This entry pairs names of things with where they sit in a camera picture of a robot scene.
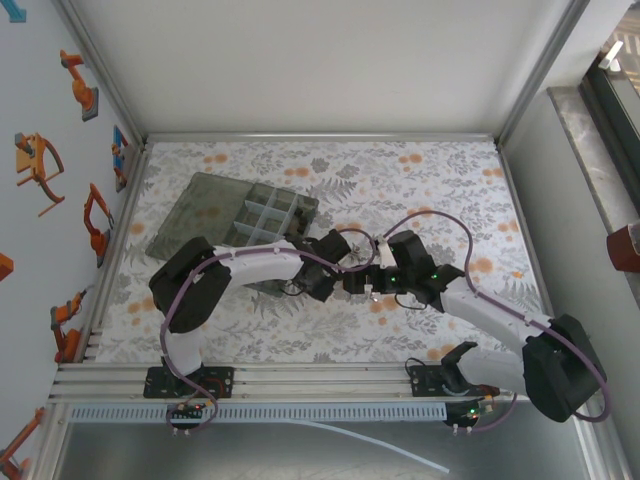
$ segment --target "patterned mat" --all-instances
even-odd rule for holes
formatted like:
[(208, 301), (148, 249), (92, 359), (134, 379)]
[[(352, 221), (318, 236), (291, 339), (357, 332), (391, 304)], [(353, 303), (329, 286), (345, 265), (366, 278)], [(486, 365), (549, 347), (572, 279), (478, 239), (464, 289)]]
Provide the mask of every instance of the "patterned mat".
[[(311, 236), (341, 226), (379, 234), (422, 208), (456, 215), (474, 234), (474, 281), (525, 309), (540, 310), (511, 196), (490, 142), (157, 143), (96, 361), (159, 361), (163, 317), (154, 308), (147, 283), (162, 262), (144, 251), (195, 172), (285, 187), (319, 199)], [(197, 212), (194, 221), (206, 222), (216, 212)], [(462, 268), (466, 237), (455, 224), (423, 216), (407, 227), (422, 237), (437, 263)], [(356, 235), (349, 241), (366, 244)], [(359, 255), (366, 253), (363, 249)], [(437, 360), (464, 340), (503, 348), (469, 323), (431, 308), (407, 310), (393, 296), (375, 303), (341, 289), (323, 304), (306, 295), (274, 298), (237, 288), (225, 293), (202, 328), (203, 358), (218, 362), (388, 362), (409, 356)]]

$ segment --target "gray wall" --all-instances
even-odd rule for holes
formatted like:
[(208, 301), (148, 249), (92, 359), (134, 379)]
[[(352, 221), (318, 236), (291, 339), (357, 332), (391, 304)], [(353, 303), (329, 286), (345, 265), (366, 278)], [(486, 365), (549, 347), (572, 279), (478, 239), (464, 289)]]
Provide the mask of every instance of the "gray wall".
[(614, 420), (640, 476), (640, 312), (609, 260), (607, 232), (551, 100), (540, 94), (504, 152), (556, 314), (584, 325), (613, 394)]

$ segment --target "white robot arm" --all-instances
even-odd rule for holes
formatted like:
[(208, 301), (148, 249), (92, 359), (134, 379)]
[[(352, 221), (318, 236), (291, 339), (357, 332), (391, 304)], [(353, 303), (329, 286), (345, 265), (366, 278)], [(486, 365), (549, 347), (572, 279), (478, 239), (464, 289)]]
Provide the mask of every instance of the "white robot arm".
[[(291, 280), (311, 297), (325, 301), (334, 284), (342, 281), (352, 294), (363, 294), (365, 285), (383, 294), (413, 293), (421, 303), (466, 320), (502, 342), (508, 351), (485, 350), (464, 342), (442, 359), (442, 377), (453, 393), (470, 385), (492, 385), (526, 394), (543, 414), (565, 421), (599, 389), (584, 363), (554, 338), (557, 335), (540, 330), (542, 326), (562, 335), (604, 377), (576, 319), (524, 314), (515, 305), (478, 292), (462, 271), (451, 265), (436, 266), (411, 231), (400, 232), (388, 241), (381, 239), (378, 250), (381, 264), (338, 275), (326, 265), (337, 264), (350, 248), (335, 230), (320, 240), (296, 237), (238, 249), (212, 247), (203, 237), (191, 240), (149, 282), (156, 306), (165, 315), (171, 314), (164, 341), (177, 370), (173, 373), (186, 376), (202, 366), (200, 326), (226, 289), (265, 280)], [(318, 258), (324, 266), (317, 263)], [(207, 267), (184, 290), (194, 269), (203, 262)], [(177, 308), (173, 306), (176, 298)], [(524, 321), (508, 313), (509, 309), (519, 312)]]

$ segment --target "white wall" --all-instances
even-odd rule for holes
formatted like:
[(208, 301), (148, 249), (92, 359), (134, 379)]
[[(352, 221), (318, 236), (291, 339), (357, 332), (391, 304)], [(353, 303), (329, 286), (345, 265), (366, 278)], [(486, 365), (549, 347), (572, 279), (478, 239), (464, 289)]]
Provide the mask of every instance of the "white wall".
[(491, 132), (567, 1), (74, 4), (148, 132)]
[[(49, 393), (56, 369), (49, 309), (96, 281), (95, 254), (83, 224), (89, 182), (98, 186), (116, 219), (127, 192), (115, 192), (110, 154), (113, 125), (119, 122), (104, 95), (99, 116), (82, 122), (71, 75), (59, 56), (61, 48), (67, 53), (76, 48), (53, 5), (45, 0), (18, 3), (27, 10), (24, 24), (9, 23), (0, 9), (0, 253), (15, 262), (15, 271), (0, 282), (0, 449)], [(79, 71), (89, 86), (96, 85), (85, 67)], [(16, 186), (27, 176), (15, 171), (17, 132), (39, 132), (64, 163), (65, 172), (50, 186), (66, 198), (41, 218), (38, 213), (50, 203), (42, 190), (33, 181)], [(48, 173), (52, 163), (45, 155)], [(107, 228), (98, 208), (92, 218)], [(90, 311), (92, 297), (85, 298), (75, 325)], [(25, 453), (21, 450), (18, 458)]]
[(613, 417), (640, 475), (638, 306), (611, 265), (607, 232), (556, 115), (540, 94), (504, 150), (556, 314), (578, 318), (608, 375)]

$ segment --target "white cable tray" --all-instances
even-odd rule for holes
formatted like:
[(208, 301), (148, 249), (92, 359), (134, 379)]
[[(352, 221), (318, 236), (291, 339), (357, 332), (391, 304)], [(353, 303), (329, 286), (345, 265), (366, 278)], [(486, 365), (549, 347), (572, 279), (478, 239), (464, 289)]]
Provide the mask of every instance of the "white cable tray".
[[(79, 404), (71, 411), (70, 423), (164, 423), (168, 406), (140, 404)], [(203, 410), (207, 418), (213, 408)], [(436, 422), (447, 419), (444, 402), (308, 403), (308, 404), (220, 404), (216, 423), (311, 422)], [(201, 419), (173, 422), (191, 423)]]

